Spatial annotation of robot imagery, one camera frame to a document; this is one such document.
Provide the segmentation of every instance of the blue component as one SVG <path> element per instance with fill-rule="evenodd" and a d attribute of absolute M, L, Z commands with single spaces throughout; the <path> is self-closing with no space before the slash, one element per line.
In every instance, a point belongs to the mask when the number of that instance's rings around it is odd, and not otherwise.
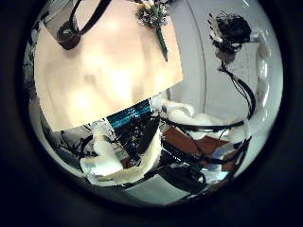
<path fill-rule="evenodd" d="M 115 130 L 129 123 L 132 118 L 140 117 L 150 112 L 150 102 L 148 100 L 144 100 L 124 111 L 108 116 L 107 119 Z"/>

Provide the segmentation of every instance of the black cable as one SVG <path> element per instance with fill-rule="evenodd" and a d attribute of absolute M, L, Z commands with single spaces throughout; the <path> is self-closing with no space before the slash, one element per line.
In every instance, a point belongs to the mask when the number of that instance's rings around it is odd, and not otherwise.
<path fill-rule="evenodd" d="M 79 7 L 79 4 L 81 2 L 81 0 L 78 0 L 78 2 L 74 6 L 74 8 L 72 10 L 72 13 L 70 14 L 70 17 L 69 17 L 69 26 L 70 26 L 71 31 L 75 35 L 78 35 L 78 36 L 84 35 L 87 31 L 89 31 L 95 25 L 95 23 L 98 21 L 98 19 L 100 19 L 100 17 L 104 13 L 104 11 L 107 9 L 107 7 L 111 3 L 111 1 L 112 0 L 101 0 L 99 2 L 98 6 L 96 7 L 93 15 L 88 20 L 88 22 L 83 27 L 83 29 L 78 30 L 77 28 L 75 28 L 75 25 L 74 25 L 74 22 L 73 22 L 73 20 L 75 18 L 76 11 L 77 11 L 77 8 Z"/>
<path fill-rule="evenodd" d="M 251 112 L 252 111 L 252 105 L 251 105 L 250 101 L 248 100 L 247 94 L 245 93 L 244 89 L 236 81 L 234 81 L 232 78 L 230 78 L 230 79 L 233 82 L 237 91 L 241 94 L 242 97 L 245 98 L 245 100 L 247 102 L 247 106 L 248 106 L 248 112 Z"/>
<path fill-rule="evenodd" d="M 249 112 L 249 114 L 247 115 L 247 119 L 250 120 L 253 116 L 253 114 L 255 113 L 255 109 L 256 109 L 256 98 L 255 95 L 253 93 L 253 91 L 250 89 L 250 87 L 241 79 L 238 79 L 233 73 L 229 72 L 226 69 L 226 66 L 224 65 L 224 63 L 222 62 L 222 72 L 226 73 L 227 76 L 229 76 L 230 78 L 232 78 L 235 82 L 237 82 L 239 84 L 240 87 L 242 87 L 242 89 L 247 93 L 247 95 L 249 96 L 250 100 L 251 100 L 251 111 Z M 222 130 L 230 130 L 232 128 L 235 127 L 239 127 L 244 125 L 244 120 L 233 123 L 233 124 L 229 124 L 229 125 L 223 125 L 223 126 L 193 126 L 193 125 L 185 125 L 185 124 L 179 124 L 179 123 L 175 123 L 172 122 L 170 120 L 168 120 L 167 118 L 161 117 L 161 120 L 170 124 L 170 125 L 174 125 L 178 128 L 182 128 L 186 131 L 200 131 L 200 130 L 209 130 L 211 132 L 218 132 L 218 131 L 222 131 Z"/>

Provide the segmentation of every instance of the white plastic part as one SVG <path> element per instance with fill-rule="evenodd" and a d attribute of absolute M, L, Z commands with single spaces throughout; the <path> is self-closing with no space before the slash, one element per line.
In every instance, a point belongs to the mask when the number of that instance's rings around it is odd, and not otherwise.
<path fill-rule="evenodd" d="M 180 109 L 182 109 L 184 113 L 191 117 L 195 114 L 195 110 L 191 105 L 169 101 L 167 99 L 162 98 L 161 96 L 153 96 L 151 98 L 151 105 L 156 111 L 164 111 L 167 114 L 171 113 L 174 110 Z"/>
<path fill-rule="evenodd" d="M 82 158 L 80 165 L 85 174 L 107 176 L 123 169 L 115 156 L 114 148 L 107 137 L 107 131 L 101 122 L 92 124 L 95 158 Z"/>
<path fill-rule="evenodd" d="M 122 169 L 114 174 L 105 177 L 97 177 L 97 180 L 98 182 L 113 181 L 116 184 L 135 183 L 142 179 L 144 175 L 152 169 L 160 153 L 161 137 L 160 130 L 158 129 L 155 136 L 152 138 L 148 149 L 141 157 L 141 163 L 139 166 L 133 166 L 128 169 Z"/>

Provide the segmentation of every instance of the plywood sheet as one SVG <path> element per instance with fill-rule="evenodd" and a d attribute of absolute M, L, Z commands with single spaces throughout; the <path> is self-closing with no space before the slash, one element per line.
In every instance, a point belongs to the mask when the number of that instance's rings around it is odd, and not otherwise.
<path fill-rule="evenodd" d="M 83 1 L 77 21 L 84 25 L 98 1 Z M 35 82 L 53 131 L 67 130 L 117 113 L 182 81 L 173 24 L 163 27 L 169 50 L 165 62 L 155 32 L 137 22 L 137 4 L 113 0 L 80 44 L 61 48 L 45 27 L 35 54 Z"/>

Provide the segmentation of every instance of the wire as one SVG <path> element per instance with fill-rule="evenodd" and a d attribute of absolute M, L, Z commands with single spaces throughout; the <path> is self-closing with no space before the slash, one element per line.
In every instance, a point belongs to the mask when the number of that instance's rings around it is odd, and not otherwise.
<path fill-rule="evenodd" d="M 250 113 L 252 111 L 252 105 L 251 105 L 250 101 L 248 100 L 247 94 L 245 93 L 244 89 L 234 79 L 232 79 L 232 78 L 230 78 L 230 79 L 233 82 L 237 91 L 241 94 L 242 97 L 245 98 L 245 100 L 247 102 L 248 109 L 249 109 L 248 112 Z"/>
<path fill-rule="evenodd" d="M 100 19 L 100 17 L 104 13 L 104 11 L 107 9 L 107 7 L 111 3 L 111 1 L 112 0 L 102 0 L 102 1 L 100 1 L 98 6 L 95 9 L 93 15 L 88 20 L 88 22 L 83 27 L 83 29 L 78 30 L 77 28 L 75 28 L 75 24 L 74 24 L 74 18 L 75 18 L 75 15 L 76 15 L 76 11 L 77 11 L 77 8 L 79 7 L 79 4 L 81 2 L 81 0 L 78 0 L 78 2 L 74 6 L 74 8 L 73 8 L 73 10 L 70 14 L 70 17 L 69 17 L 69 26 L 70 26 L 71 31 L 75 35 L 78 35 L 78 36 L 84 35 L 87 31 L 89 31 L 95 25 L 95 23 L 98 21 L 98 19 Z"/>

